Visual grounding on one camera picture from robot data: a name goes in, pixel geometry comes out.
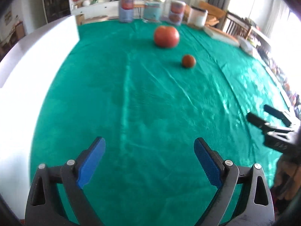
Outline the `right hand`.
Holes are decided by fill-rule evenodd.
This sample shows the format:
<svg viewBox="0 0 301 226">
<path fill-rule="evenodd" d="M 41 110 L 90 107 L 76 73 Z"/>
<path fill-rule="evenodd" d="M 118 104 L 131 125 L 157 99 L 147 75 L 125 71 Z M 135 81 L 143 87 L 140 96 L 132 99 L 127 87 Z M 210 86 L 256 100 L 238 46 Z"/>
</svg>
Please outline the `right hand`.
<svg viewBox="0 0 301 226">
<path fill-rule="evenodd" d="M 278 189 L 276 197 L 291 201 L 300 189 L 300 164 L 292 162 L 288 156 L 281 155 L 277 161 L 274 188 Z"/>
</svg>

